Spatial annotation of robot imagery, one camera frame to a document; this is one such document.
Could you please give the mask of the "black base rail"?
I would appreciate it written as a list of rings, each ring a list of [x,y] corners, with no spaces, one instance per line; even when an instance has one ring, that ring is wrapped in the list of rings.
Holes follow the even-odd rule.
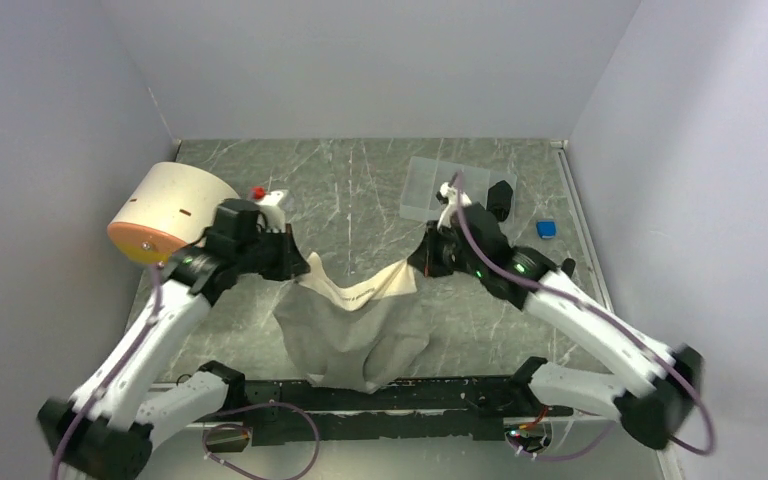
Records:
[[[243,398],[199,418],[236,422],[256,446],[324,441],[469,437],[495,441],[521,425],[571,416],[545,407],[505,376],[398,379],[374,393],[314,387],[303,380],[255,380]]]

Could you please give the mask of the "cream cylindrical drum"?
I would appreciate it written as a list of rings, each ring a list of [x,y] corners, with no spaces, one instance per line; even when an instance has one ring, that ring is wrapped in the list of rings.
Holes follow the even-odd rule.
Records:
[[[165,262],[200,237],[222,201],[237,196],[230,185],[205,170],[159,162],[108,224],[107,234],[135,263]]]

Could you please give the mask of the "blue small block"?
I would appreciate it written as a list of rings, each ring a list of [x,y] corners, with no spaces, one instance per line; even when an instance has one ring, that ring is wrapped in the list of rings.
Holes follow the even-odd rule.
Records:
[[[557,236],[557,225],[552,220],[541,220],[535,224],[536,233],[541,239],[552,239]]]

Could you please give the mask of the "black striped underwear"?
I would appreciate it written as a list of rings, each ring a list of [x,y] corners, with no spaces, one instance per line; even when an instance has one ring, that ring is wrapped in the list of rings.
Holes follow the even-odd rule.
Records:
[[[505,222],[513,206],[514,190],[506,180],[497,181],[487,190],[486,209],[497,222]]]

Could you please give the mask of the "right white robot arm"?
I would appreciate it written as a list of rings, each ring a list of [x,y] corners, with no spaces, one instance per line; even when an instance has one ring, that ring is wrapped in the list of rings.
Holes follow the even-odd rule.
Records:
[[[556,263],[540,251],[513,246],[481,205],[429,221],[408,262],[428,278],[464,273],[493,297],[554,326],[606,368],[598,374],[531,357],[509,382],[512,407],[532,415],[563,406],[619,423],[638,443],[663,450],[678,444],[700,398],[704,359],[694,348],[672,348],[632,328],[572,280],[575,262]]]

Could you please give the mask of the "grey underwear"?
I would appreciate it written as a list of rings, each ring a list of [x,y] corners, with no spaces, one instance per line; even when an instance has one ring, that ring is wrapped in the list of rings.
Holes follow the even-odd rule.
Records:
[[[273,310],[287,355],[315,387],[373,393],[403,375],[426,349],[415,269],[406,259],[342,287],[317,253]]]

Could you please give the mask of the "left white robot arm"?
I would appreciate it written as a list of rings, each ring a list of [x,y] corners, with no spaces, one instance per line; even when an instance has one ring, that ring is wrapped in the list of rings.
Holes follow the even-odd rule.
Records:
[[[112,353],[68,399],[50,398],[37,414],[53,454],[50,478],[69,466],[95,479],[134,479],[152,452],[189,424],[232,420],[258,408],[247,396],[245,375],[217,361],[156,397],[147,394],[241,276],[286,281],[309,272],[285,217],[287,196],[275,190],[223,200],[196,241],[151,267],[154,297]]]

